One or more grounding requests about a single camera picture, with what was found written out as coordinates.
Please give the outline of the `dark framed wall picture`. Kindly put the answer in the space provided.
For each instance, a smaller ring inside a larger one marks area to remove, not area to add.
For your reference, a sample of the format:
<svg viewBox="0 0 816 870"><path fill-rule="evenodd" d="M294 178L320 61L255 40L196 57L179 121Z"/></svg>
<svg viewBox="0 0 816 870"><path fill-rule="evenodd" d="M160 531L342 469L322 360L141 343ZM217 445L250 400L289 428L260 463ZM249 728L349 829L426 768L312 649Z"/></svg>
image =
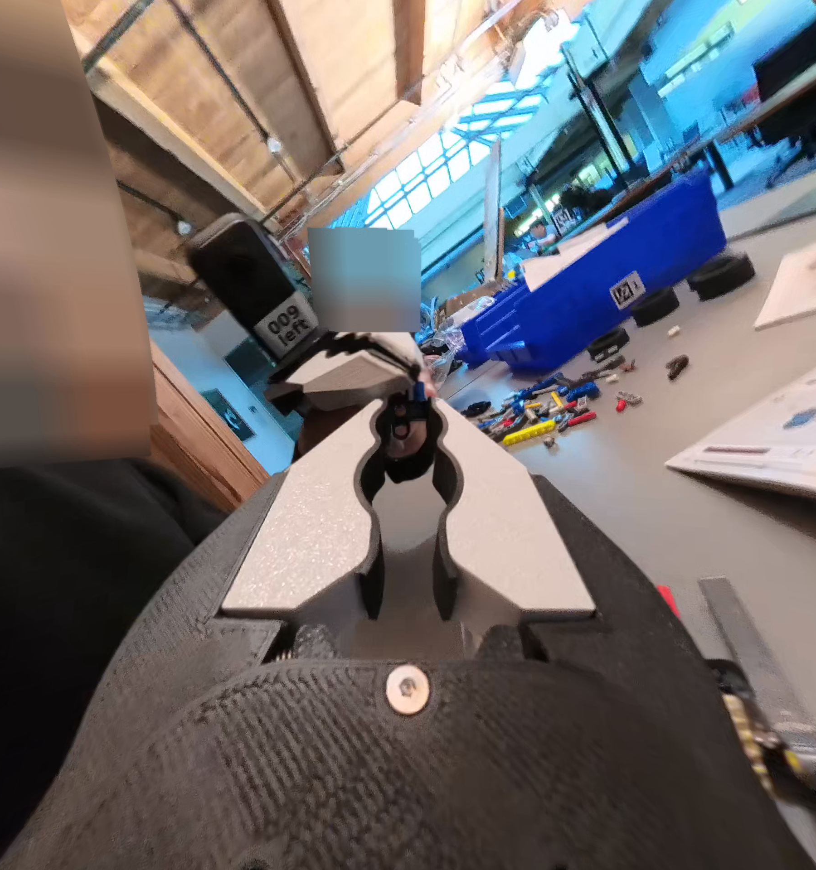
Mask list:
<svg viewBox="0 0 816 870"><path fill-rule="evenodd" d="M256 437L256 433L250 428L237 409L231 405L226 397L218 389L201 391L201 396L218 414L228 429L243 443Z"/></svg>

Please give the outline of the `black rectangular toy block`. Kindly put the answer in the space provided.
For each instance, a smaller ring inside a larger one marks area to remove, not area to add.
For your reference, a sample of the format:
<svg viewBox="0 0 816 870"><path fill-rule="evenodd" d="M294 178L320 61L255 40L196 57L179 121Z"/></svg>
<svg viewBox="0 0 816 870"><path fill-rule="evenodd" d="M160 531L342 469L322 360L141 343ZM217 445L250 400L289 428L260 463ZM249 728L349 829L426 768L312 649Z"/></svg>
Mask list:
<svg viewBox="0 0 816 870"><path fill-rule="evenodd" d="M587 353L594 363L600 364L620 355L629 342L630 336L627 330L621 326L616 327L593 342L590 342L587 347Z"/></svg>

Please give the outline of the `grey bent lego liftarm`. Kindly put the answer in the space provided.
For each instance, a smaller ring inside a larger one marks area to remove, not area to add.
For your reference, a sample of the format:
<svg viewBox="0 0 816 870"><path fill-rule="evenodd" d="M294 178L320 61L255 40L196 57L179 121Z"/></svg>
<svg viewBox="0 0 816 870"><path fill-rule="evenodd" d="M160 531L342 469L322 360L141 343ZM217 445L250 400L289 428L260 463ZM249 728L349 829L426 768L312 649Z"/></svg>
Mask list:
<svg viewBox="0 0 816 870"><path fill-rule="evenodd" d="M795 723L805 724L799 698L731 582L722 577L702 578L698 586L767 723L783 730L794 730Z"/></svg>

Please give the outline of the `black lego connector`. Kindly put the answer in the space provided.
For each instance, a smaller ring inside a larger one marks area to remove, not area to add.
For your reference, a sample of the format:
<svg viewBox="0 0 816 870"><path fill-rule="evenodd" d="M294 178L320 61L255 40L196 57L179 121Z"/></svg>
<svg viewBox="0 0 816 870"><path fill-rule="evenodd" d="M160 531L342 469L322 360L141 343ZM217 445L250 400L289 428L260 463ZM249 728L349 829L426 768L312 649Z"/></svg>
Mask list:
<svg viewBox="0 0 816 870"><path fill-rule="evenodd" d="M395 396L388 400L376 423L382 444L392 441L409 446L422 444L427 437L431 407L428 399Z"/></svg>

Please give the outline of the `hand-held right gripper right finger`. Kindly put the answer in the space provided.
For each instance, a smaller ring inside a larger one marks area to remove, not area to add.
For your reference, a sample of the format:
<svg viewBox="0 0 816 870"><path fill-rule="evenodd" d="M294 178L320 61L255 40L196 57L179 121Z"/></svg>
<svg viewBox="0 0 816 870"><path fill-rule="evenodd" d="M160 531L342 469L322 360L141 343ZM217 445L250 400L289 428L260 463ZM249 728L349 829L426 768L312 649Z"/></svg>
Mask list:
<svg viewBox="0 0 816 870"><path fill-rule="evenodd" d="M526 468L455 409L438 423L432 484L444 502L433 556L443 620L534 624L592 618L592 594Z"/></svg>

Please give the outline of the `yellow lego beam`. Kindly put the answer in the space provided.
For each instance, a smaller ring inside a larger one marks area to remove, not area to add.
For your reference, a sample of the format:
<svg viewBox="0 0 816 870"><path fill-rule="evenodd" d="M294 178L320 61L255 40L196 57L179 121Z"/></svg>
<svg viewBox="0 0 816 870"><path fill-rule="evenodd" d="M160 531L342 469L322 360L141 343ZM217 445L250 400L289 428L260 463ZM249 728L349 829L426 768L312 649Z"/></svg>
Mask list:
<svg viewBox="0 0 816 870"><path fill-rule="evenodd" d="M559 427L555 419L549 419L520 430L510 431L501 441L503 447L510 447L536 438L554 435Z"/></svg>

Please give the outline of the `nested blue plastic bins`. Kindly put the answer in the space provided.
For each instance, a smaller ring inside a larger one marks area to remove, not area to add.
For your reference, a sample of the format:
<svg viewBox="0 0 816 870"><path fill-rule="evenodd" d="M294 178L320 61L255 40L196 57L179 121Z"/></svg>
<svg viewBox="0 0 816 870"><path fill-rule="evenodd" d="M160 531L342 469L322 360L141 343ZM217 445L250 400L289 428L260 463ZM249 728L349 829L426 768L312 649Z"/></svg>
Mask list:
<svg viewBox="0 0 816 870"><path fill-rule="evenodd" d="M621 215L629 223L541 288L524 278L461 325L467 364L556 369L630 317L642 295L676 285L727 245L706 169Z"/></svg>

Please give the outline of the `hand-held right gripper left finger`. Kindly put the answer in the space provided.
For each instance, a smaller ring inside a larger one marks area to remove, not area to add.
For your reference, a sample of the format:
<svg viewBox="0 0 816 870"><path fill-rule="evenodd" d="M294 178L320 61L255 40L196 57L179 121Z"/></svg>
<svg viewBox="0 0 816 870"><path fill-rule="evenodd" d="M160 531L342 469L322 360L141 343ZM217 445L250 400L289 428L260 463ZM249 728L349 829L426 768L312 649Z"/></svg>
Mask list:
<svg viewBox="0 0 816 870"><path fill-rule="evenodd" d="M380 522L384 483L371 401L285 474L221 604L224 615L283 622L359 622L384 596Z"/></svg>

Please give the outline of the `partly built lego assembly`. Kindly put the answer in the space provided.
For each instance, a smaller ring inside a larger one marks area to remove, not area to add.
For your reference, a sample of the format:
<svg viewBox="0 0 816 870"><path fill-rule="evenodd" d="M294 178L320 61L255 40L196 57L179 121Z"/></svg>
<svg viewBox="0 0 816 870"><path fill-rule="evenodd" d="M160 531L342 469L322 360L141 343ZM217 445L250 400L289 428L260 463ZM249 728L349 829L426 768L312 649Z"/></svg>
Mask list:
<svg viewBox="0 0 816 870"><path fill-rule="evenodd" d="M727 658L708 658L755 772L764 783L789 778L816 794L816 723L771 658L744 669Z"/></svg>

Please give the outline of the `thin white booklet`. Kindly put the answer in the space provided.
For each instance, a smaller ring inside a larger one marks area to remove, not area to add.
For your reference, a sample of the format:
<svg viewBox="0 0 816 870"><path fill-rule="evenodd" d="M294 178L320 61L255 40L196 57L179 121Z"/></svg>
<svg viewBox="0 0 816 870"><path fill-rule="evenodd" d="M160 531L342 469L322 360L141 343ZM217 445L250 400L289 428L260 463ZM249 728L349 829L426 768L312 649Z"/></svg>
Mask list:
<svg viewBox="0 0 816 870"><path fill-rule="evenodd" d="M785 255L753 329L766 330L816 314L816 242Z"/></svg>

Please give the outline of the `black rubber lego tire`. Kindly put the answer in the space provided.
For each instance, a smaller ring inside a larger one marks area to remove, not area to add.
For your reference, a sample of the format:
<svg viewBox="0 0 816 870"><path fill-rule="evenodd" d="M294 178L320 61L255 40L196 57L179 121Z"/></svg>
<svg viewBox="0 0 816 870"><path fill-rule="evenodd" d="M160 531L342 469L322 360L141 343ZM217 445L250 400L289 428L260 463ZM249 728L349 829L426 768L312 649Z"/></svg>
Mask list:
<svg viewBox="0 0 816 870"><path fill-rule="evenodd" d="M680 300L672 286L642 295L630 307L631 318L638 328L645 328L672 315Z"/></svg>
<svg viewBox="0 0 816 870"><path fill-rule="evenodd" d="M712 257L685 281L700 301L711 301L748 284L754 277L755 269L749 255L725 251Z"/></svg>

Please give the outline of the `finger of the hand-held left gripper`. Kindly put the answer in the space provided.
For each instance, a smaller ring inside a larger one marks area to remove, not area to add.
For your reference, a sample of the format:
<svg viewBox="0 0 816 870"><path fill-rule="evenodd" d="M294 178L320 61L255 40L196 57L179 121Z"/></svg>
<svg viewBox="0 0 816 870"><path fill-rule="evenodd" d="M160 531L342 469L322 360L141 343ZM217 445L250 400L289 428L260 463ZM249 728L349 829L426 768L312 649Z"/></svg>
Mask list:
<svg viewBox="0 0 816 870"><path fill-rule="evenodd" d="M364 407L407 392L412 375L378 355L314 355L265 391L280 412L335 411Z"/></svg>
<svg viewBox="0 0 816 870"><path fill-rule="evenodd" d="M386 364L398 368L412 385L423 386L424 397L437 398L434 383L425 357L411 336L363 336L370 344L370 353Z"/></svg>

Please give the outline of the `clear plastic bag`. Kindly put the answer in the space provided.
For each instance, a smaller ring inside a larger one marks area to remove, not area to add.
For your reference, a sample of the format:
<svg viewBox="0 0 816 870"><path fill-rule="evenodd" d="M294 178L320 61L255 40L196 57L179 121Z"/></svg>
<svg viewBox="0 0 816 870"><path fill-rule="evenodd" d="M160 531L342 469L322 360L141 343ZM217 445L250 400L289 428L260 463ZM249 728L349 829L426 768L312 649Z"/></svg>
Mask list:
<svg viewBox="0 0 816 870"><path fill-rule="evenodd" d="M434 332L420 345L424 365L436 387L443 386L450 375L461 369L465 348L462 328L457 325Z"/></svg>

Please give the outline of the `person's left hand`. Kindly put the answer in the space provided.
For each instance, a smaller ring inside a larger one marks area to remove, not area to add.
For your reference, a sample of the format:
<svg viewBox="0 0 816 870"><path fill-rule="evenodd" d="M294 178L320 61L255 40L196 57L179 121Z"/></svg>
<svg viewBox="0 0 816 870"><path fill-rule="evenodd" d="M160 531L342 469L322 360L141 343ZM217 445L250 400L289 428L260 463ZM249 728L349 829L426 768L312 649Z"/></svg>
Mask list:
<svg viewBox="0 0 816 870"><path fill-rule="evenodd" d="M397 422L389 433L384 449L388 466L411 463L424 449L427 438L427 424L424 420Z"/></svg>

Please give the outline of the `pile of loose lego pieces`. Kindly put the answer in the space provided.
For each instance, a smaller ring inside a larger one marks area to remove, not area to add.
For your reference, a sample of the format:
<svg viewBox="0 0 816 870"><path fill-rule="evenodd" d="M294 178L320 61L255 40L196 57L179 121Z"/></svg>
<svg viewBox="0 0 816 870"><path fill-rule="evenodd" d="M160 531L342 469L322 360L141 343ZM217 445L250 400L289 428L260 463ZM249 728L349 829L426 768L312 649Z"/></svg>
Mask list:
<svg viewBox="0 0 816 870"><path fill-rule="evenodd" d="M592 425L598 419L604 399L609 400L616 415L641 406L643 398L639 394L620 390L622 376L634 370L633 363L626 364L623 358L616 358L612 366L579 377L569 378L556 372L499 401L472 402L460 413L489 441L501 447L502 439L510 431L555 419L559 427L554 435L503 447L519 448L539 442L544 449L553 451L563 436Z"/></svg>

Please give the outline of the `open lego instruction booklet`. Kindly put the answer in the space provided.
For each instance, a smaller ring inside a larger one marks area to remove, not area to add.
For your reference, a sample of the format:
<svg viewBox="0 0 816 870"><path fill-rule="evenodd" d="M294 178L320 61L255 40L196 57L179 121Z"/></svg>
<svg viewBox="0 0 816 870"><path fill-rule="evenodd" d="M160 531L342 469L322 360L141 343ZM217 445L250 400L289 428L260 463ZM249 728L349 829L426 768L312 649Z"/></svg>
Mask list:
<svg viewBox="0 0 816 870"><path fill-rule="evenodd" d="M665 467L816 500L816 368L686 447Z"/></svg>

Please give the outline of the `upright wooden sign board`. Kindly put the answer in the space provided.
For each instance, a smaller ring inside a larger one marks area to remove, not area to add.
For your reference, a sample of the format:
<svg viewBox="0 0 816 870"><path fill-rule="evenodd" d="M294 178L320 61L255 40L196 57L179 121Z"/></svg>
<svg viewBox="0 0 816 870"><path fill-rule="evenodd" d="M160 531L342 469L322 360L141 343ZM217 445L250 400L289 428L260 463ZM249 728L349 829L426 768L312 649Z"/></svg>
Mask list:
<svg viewBox="0 0 816 870"><path fill-rule="evenodd" d="M493 142L486 167L483 202L482 285L497 285L502 279L504 259L504 212L501 206L502 140Z"/></svg>

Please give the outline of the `white paper sheet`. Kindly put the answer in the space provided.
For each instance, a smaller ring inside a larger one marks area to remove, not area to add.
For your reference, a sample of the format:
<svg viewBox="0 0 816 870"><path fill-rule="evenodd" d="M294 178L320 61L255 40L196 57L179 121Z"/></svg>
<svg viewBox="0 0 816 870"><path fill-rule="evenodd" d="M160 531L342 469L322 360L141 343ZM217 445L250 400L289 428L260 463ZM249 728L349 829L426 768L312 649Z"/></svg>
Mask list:
<svg viewBox="0 0 816 870"><path fill-rule="evenodd" d="M629 218L626 216L611 222L600 223L576 237L561 242L553 253L537 255L524 260L521 265L526 287L529 291L541 288L550 279L593 251L628 223Z"/></svg>

